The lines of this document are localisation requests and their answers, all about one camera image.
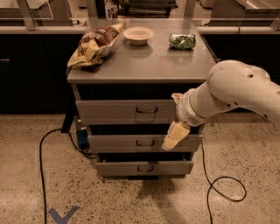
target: speckled floor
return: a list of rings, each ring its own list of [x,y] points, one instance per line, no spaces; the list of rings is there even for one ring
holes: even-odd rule
[[[63,115],[0,115],[0,223],[43,223],[39,143],[63,120]],[[279,133],[279,126],[253,113],[217,115],[206,124],[209,178],[229,175],[248,191],[240,203],[211,191],[213,223],[280,223]],[[95,161],[77,152],[68,134],[54,132],[43,142],[47,223],[210,223],[201,146],[193,161],[192,173],[183,178],[102,179]],[[243,195],[231,180],[215,185],[235,199]]]

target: power cord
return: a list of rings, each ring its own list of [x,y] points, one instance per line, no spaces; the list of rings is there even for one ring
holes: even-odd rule
[[[62,131],[62,129],[53,129],[49,132],[47,132],[43,138],[40,141],[40,146],[39,146],[39,163],[40,163],[40,175],[41,175],[41,182],[42,182],[42,192],[43,192],[43,203],[44,203],[44,223],[47,223],[47,211],[46,211],[46,187],[45,187],[45,178],[44,178],[44,170],[43,170],[43,158],[42,158],[42,145],[45,140],[45,138],[52,134],[55,131]],[[68,135],[70,136],[71,142],[74,146],[74,148],[81,153],[84,157],[89,158],[89,159],[95,159],[95,156],[93,156],[93,153],[87,153],[85,152],[85,149],[80,150],[74,143],[74,140],[72,138],[72,135],[70,132],[67,132]]]
[[[207,175],[207,168],[206,168],[206,165],[205,165],[204,145],[203,145],[202,141],[201,141],[201,148],[202,148],[203,169],[204,169],[204,173],[205,173],[206,179],[207,179],[207,181],[208,181],[208,183],[210,185],[209,189],[207,191],[206,202],[207,202],[208,212],[209,212],[209,215],[210,215],[210,223],[213,224],[213,217],[212,217],[212,212],[211,212],[210,203],[209,203],[209,195],[210,195],[211,189],[214,189],[220,196],[222,196],[223,198],[225,198],[226,200],[229,200],[231,202],[241,202],[241,201],[245,200],[245,198],[247,196],[247,191],[246,191],[245,185],[240,180],[238,180],[237,178],[232,178],[232,177],[229,177],[229,176],[221,176],[221,177],[215,179],[213,182],[211,182],[209,177],[208,177],[208,175]],[[244,196],[242,198],[240,198],[240,199],[232,199],[232,198],[228,197],[227,195],[225,195],[224,193],[222,193],[219,190],[217,190],[214,187],[214,184],[216,182],[218,182],[219,180],[221,180],[221,179],[232,179],[232,180],[236,181],[237,183],[239,183],[242,186],[243,190],[244,190]]]

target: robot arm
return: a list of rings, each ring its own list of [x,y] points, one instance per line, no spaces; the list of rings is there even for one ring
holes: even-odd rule
[[[184,94],[175,94],[173,98],[177,103],[179,122],[174,122],[168,130],[163,145],[166,150],[172,149],[188,134],[184,130],[236,108],[249,109],[273,123],[280,123],[280,86],[260,67],[239,61],[226,60],[216,64],[205,83]]]

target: black cable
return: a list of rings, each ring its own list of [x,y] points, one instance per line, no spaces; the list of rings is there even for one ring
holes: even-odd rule
[[[47,223],[47,211],[46,211],[46,187],[45,187],[45,178],[44,178],[44,171],[43,171],[42,145],[43,145],[45,138],[55,131],[62,131],[62,129],[53,129],[53,130],[47,132],[41,139],[40,146],[39,146],[39,163],[40,163],[40,174],[41,174],[41,182],[42,182],[42,193],[43,193],[43,203],[44,203],[44,223],[45,224]],[[95,159],[95,157],[93,156],[94,155],[93,153],[86,153],[86,152],[84,152],[84,150],[79,150],[79,148],[75,145],[70,132],[68,132],[68,135],[70,136],[70,139],[71,139],[71,142],[72,142],[74,148],[79,153],[81,153],[86,158]]]
[[[209,177],[208,177],[208,175],[207,175],[207,168],[206,168],[206,165],[205,165],[205,152],[204,152],[204,146],[203,146],[203,142],[202,141],[201,141],[201,148],[202,148],[203,169],[204,169],[204,173],[205,173],[206,179],[207,179],[207,181],[208,181],[208,183],[210,185],[209,189],[208,189],[208,192],[207,192],[207,196],[206,196],[206,202],[207,202],[208,212],[209,212],[209,215],[210,215],[210,223],[213,224],[213,217],[212,217],[210,203],[209,203],[209,194],[210,194],[211,189],[214,189],[220,196],[222,196],[226,200],[230,200],[232,202],[241,202],[241,201],[243,201],[246,198],[246,196],[247,196],[247,191],[246,191],[245,185],[240,180],[238,180],[237,178],[232,178],[232,177],[229,177],[229,176],[221,176],[221,177],[217,178],[215,181],[211,182]],[[222,193],[219,190],[217,190],[214,187],[214,184],[217,181],[219,181],[220,179],[232,179],[232,180],[236,181],[237,183],[239,183],[243,187],[243,189],[244,189],[244,196],[242,198],[240,198],[240,199],[232,199],[232,198],[229,198],[224,193]]]

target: can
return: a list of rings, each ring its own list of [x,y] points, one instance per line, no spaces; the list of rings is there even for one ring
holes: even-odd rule
[[[177,34],[172,33],[169,36],[169,47],[176,49],[192,49],[196,44],[194,34]]]

